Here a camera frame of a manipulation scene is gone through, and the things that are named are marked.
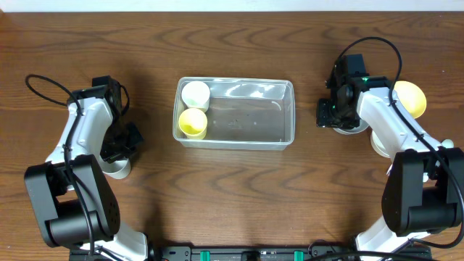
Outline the yellow plastic cup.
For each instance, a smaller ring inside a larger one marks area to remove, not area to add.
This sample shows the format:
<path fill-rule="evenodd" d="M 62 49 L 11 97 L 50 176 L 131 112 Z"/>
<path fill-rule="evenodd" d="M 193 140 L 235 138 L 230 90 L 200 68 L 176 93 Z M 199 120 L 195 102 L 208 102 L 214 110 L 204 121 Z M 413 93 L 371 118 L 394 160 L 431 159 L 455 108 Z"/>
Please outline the yellow plastic cup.
<path fill-rule="evenodd" d="M 182 133 L 189 139 L 202 140 L 207 134 L 207 116 L 197 108 L 184 110 L 179 119 L 178 127 Z"/>

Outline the grey plastic bowl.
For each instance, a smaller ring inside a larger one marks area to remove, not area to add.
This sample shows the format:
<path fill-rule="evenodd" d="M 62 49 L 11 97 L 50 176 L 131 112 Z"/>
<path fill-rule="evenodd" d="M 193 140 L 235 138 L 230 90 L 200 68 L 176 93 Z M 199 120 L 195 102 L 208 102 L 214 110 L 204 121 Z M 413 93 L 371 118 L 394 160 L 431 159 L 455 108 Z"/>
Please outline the grey plastic bowl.
<path fill-rule="evenodd" d="M 367 124 L 364 120 L 360 120 L 360 124 L 357 127 L 353 128 L 334 128 L 334 130 L 337 133 L 343 134 L 343 135 L 353 135 L 357 133 L 361 133 L 365 130 L 367 130 L 369 127 L 369 124 Z"/>

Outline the grey plastic cup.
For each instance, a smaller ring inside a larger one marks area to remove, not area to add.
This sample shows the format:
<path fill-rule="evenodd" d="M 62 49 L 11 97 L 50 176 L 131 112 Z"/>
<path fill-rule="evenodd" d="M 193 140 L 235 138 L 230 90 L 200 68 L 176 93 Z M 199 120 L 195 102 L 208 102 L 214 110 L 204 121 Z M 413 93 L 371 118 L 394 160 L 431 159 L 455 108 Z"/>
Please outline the grey plastic cup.
<path fill-rule="evenodd" d="M 131 173 L 131 162 L 128 158 L 117 160 L 113 163 L 102 162 L 101 169 L 110 178 L 124 179 Z"/>

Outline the clear plastic container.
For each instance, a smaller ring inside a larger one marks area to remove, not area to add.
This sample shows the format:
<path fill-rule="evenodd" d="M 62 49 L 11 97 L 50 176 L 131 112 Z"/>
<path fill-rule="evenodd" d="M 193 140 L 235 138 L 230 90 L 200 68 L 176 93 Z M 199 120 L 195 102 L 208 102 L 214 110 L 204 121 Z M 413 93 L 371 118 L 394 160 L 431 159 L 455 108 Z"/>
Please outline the clear plastic container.
<path fill-rule="evenodd" d="M 187 109 L 181 92 L 190 82 L 210 88 L 207 132 L 189 139 L 178 126 Z M 183 77 L 173 107 L 173 138 L 185 147 L 282 151 L 294 141 L 296 109 L 289 80 L 259 78 Z"/>

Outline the white plastic bowl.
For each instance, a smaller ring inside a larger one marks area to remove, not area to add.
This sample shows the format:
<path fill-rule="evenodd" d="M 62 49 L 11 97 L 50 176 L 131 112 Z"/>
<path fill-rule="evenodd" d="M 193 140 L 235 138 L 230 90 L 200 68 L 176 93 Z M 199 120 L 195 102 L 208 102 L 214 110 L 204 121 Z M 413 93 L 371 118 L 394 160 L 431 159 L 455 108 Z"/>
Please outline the white plastic bowl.
<path fill-rule="evenodd" d="M 371 132 L 370 143 L 371 143 L 371 146 L 373 147 L 374 151 L 377 154 L 379 154 L 379 155 L 381 155 L 382 157 L 385 157 L 385 158 L 390 158 L 390 156 L 387 153 L 384 145 L 381 143 L 381 141 L 379 140 L 378 136 L 375 134 L 374 131 Z"/>

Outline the white plastic cup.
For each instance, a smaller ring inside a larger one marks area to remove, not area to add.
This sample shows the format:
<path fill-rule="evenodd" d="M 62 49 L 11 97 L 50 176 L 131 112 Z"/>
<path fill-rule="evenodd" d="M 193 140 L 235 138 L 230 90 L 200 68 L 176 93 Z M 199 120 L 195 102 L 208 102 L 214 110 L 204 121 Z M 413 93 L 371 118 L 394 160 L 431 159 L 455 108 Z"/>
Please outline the white plastic cup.
<path fill-rule="evenodd" d="M 202 81 L 192 81 L 183 87 L 181 98 L 188 108 L 206 112 L 210 106 L 210 87 Z"/>

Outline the yellow plastic bowl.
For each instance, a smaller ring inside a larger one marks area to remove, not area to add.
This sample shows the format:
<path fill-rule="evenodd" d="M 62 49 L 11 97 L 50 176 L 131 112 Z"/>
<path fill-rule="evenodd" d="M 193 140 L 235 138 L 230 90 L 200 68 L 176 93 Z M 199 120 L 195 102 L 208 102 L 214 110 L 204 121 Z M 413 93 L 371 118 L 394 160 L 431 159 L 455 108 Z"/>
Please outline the yellow plastic bowl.
<path fill-rule="evenodd" d="M 427 100 L 424 92 L 414 83 L 400 80 L 394 85 L 399 100 L 403 107 L 413 116 L 420 117 L 425 111 Z"/>

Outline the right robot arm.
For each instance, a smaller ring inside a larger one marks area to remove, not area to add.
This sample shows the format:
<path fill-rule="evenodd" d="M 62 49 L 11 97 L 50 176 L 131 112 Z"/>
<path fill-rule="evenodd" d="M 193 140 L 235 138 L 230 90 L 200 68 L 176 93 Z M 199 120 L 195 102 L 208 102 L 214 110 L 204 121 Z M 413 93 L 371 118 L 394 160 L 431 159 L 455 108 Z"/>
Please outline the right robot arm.
<path fill-rule="evenodd" d="M 390 90 L 371 76 L 360 54 L 336 60 L 320 99 L 316 124 L 343 134 L 371 128 L 391 159 L 381 200 L 382 216 L 355 238 L 361 252 L 396 252 L 463 221 L 463 151 L 430 137 Z"/>

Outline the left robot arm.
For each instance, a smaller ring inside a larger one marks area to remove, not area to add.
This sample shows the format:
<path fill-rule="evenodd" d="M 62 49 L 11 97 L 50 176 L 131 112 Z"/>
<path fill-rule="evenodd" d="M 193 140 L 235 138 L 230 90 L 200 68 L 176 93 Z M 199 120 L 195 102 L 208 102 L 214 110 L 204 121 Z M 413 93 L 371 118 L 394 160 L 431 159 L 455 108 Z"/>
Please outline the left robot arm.
<path fill-rule="evenodd" d="M 69 249 L 70 260 L 155 260 L 147 236 L 121 220 L 107 181 L 130 174 L 130 159 L 144 140 L 123 120 L 127 89 L 107 75 L 68 95 L 57 146 L 24 176 L 44 242 Z"/>

